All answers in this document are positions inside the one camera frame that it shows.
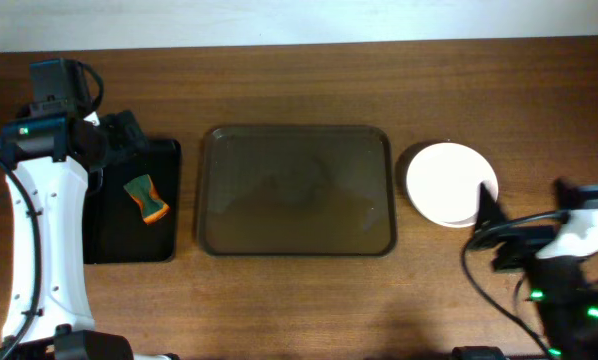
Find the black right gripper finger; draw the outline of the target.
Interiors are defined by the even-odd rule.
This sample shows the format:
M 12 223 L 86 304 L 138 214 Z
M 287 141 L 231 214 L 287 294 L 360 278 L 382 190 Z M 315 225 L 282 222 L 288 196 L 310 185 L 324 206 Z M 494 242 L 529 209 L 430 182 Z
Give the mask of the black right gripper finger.
M 490 192 L 485 182 L 479 185 L 478 211 L 474 225 L 474 232 L 489 229 L 503 224 L 507 217 Z
M 557 208 L 561 210 L 572 209 L 575 206 L 575 187 L 564 178 L 553 182 Z

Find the orange green sponge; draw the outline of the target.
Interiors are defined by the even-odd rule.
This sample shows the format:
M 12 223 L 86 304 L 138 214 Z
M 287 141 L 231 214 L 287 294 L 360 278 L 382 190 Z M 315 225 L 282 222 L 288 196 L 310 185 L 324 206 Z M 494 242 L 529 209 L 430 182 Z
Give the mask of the orange green sponge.
M 170 206 L 160 197 L 148 174 L 138 176 L 123 186 L 125 192 L 137 204 L 145 224 L 151 225 L 165 217 Z

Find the white plate top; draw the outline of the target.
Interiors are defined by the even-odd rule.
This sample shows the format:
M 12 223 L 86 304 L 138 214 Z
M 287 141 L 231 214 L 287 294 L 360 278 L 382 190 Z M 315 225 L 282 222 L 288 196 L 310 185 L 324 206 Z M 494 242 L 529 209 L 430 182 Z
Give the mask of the white plate top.
M 449 228 L 476 223 L 482 185 L 493 197 L 499 192 L 497 176 L 486 158 L 451 142 L 427 145 L 416 152 L 405 169 L 403 185 L 424 218 Z

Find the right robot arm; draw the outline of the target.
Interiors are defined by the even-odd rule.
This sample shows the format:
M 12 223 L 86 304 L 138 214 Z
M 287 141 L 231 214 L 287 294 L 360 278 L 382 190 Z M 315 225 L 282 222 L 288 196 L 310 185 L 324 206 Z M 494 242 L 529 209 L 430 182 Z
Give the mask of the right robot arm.
M 493 249 L 493 271 L 522 273 L 542 335 L 482 288 L 476 291 L 526 332 L 547 358 L 598 359 L 598 281 L 588 281 L 582 269 L 598 254 L 598 185 L 574 186 L 558 179 L 554 193 L 555 210 L 510 219 L 481 184 L 473 234 L 460 260 L 465 262 L 470 251 Z

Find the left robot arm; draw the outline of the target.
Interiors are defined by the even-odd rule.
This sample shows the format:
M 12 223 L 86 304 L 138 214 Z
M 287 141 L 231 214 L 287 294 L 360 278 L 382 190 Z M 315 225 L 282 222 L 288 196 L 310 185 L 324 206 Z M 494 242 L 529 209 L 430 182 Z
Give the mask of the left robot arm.
M 13 210 L 13 276 L 0 359 L 136 359 L 98 332 L 85 286 L 83 209 L 89 172 L 146 149 L 129 111 L 97 124 L 68 114 L 20 119 L 0 135 Z

